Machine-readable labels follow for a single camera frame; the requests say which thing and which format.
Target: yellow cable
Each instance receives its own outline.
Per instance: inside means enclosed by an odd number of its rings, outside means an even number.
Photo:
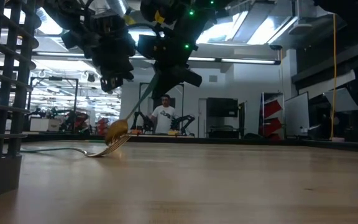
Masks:
[[[336,15],[333,14],[334,17],[334,94],[333,94],[333,107],[331,111],[331,137],[332,140],[334,137],[334,114],[335,114],[335,97],[336,97]]]
[[[280,50],[280,60],[281,70],[283,70],[283,49]]]

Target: wooden table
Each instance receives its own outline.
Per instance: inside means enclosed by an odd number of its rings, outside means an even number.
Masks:
[[[100,159],[24,154],[19,190],[0,196],[0,223],[358,224],[358,152],[128,142]]]

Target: yellow object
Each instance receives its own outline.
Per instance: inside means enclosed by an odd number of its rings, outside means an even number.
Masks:
[[[131,130],[131,134],[142,134],[142,130],[138,130],[138,129]]]
[[[179,135],[179,131],[169,130],[168,135]]]
[[[157,12],[155,12],[155,14],[154,14],[154,20],[155,20],[156,22],[158,22],[159,24],[162,24],[162,23],[164,22],[165,18],[162,17],[162,16],[160,15],[160,11],[157,10]]]
[[[334,137],[334,114],[335,114],[335,97],[336,97],[336,75],[337,75],[337,65],[336,65],[336,15],[334,16],[334,94],[333,94],[333,109],[331,111],[331,137],[332,140]]]
[[[128,25],[132,25],[132,24],[136,23],[136,21],[131,16],[128,16],[128,15],[124,15],[124,20],[125,20],[125,23]]]
[[[128,114],[125,119],[120,119],[113,122],[110,125],[110,128],[107,131],[106,136],[104,137],[104,143],[106,145],[115,144],[124,136],[127,136],[128,133],[128,119],[135,113],[135,110],[140,106],[140,104],[147,98],[149,94],[153,91],[158,81],[158,76],[154,75],[152,80],[149,83],[149,86],[143,92],[142,96],[139,98],[138,102],[133,107],[132,111]]]

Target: man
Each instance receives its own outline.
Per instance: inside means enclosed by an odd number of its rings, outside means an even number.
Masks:
[[[170,106],[171,98],[168,94],[163,95],[161,100],[162,105],[155,108],[151,115],[151,120],[154,124],[157,122],[156,134],[168,134],[171,129],[172,118],[175,115],[175,109]]]

